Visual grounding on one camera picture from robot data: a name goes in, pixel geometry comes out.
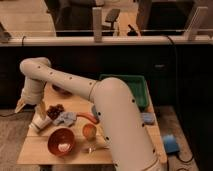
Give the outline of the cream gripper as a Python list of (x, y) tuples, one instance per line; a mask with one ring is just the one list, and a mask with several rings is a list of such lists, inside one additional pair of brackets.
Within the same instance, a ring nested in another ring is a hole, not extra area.
[[(26, 104), (38, 105), (44, 98), (46, 83), (39, 80), (26, 79), (22, 88), (21, 98), (17, 101), (14, 112), (19, 113)], [(46, 106), (42, 101), (37, 106), (37, 112), (42, 119), (46, 118)]]

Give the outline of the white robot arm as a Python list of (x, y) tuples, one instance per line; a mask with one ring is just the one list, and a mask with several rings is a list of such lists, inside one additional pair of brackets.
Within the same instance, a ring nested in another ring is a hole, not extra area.
[(136, 99), (125, 82), (114, 77), (96, 81), (54, 70), (46, 57), (22, 60), (20, 71), (25, 76), (22, 103), (39, 104), (49, 82), (94, 104), (116, 171), (163, 171)]

